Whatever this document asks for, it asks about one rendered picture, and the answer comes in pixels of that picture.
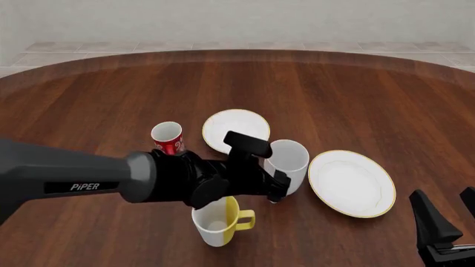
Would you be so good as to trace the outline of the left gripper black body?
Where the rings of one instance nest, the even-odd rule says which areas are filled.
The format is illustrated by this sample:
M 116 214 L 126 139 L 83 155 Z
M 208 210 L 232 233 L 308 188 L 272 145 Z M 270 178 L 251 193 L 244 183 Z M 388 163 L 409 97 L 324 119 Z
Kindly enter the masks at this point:
M 247 162 L 247 194 L 266 197 L 278 196 L 278 184 L 259 164 L 259 159 L 251 156 Z

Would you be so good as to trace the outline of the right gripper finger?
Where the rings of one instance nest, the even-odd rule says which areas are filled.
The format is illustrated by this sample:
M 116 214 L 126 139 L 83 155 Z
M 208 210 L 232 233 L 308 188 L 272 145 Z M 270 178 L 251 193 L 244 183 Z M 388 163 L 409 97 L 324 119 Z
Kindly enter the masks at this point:
M 409 196 L 416 222 L 417 246 L 453 246 L 463 233 L 439 213 L 427 195 L 417 189 Z
M 467 210 L 475 219 L 475 187 L 468 186 L 462 193 L 459 194 Z

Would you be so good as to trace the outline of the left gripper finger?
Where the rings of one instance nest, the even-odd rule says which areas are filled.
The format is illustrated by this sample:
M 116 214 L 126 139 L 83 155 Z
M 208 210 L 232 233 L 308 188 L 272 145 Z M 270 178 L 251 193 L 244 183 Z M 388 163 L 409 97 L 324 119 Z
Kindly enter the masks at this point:
M 280 202 L 287 196 L 291 179 L 282 171 L 275 171 L 274 176 L 269 178 L 267 199 L 270 202 Z

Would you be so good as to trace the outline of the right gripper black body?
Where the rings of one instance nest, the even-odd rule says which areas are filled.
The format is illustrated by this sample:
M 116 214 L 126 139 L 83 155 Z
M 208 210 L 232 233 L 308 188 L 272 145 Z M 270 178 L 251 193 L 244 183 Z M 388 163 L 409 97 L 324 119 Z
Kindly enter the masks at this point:
M 475 244 L 429 244 L 418 238 L 418 253 L 425 267 L 475 267 Z

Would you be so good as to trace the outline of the small white gold-rimmed plate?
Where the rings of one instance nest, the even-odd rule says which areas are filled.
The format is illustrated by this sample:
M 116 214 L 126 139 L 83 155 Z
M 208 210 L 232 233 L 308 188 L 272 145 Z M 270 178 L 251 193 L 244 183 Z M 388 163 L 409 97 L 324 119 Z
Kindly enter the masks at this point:
M 243 109 L 228 109 L 211 115 L 203 124 L 204 142 L 215 151 L 228 154 L 231 146 L 223 142 L 228 131 L 234 131 L 268 141 L 270 126 L 258 113 Z

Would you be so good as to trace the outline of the white and yellow mug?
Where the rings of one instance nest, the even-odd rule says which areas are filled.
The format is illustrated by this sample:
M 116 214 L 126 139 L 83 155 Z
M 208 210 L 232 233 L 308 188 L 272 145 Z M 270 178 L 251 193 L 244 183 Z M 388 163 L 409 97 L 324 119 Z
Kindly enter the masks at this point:
M 234 197 L 222 197 L 203 208 L 193 208 L 191 218 L 203 241 L 213 247 L 225 246 L 236 231 L 255 226 L 255 212 L 241 210 Z

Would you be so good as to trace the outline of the large white gold-rimmed plate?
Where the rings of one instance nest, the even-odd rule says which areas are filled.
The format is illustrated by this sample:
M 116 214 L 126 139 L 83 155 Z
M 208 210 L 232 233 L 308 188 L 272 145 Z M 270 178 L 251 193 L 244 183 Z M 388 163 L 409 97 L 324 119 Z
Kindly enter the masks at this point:
M 324 204 L 350 217 L 380 217 L 396 202 L 396 187 L 388 172 L 352 151 L 320 153 L 309 164 L 308 180 Z

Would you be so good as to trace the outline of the red mug with white print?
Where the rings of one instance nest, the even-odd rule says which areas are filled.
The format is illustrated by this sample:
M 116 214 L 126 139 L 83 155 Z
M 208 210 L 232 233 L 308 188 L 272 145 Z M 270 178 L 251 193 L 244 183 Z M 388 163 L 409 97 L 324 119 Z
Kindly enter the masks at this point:
M 177 122 L 161 122 L 151 130 L 151 138 L 159 151 L 176 155 L 185 150 L 183 129 Z

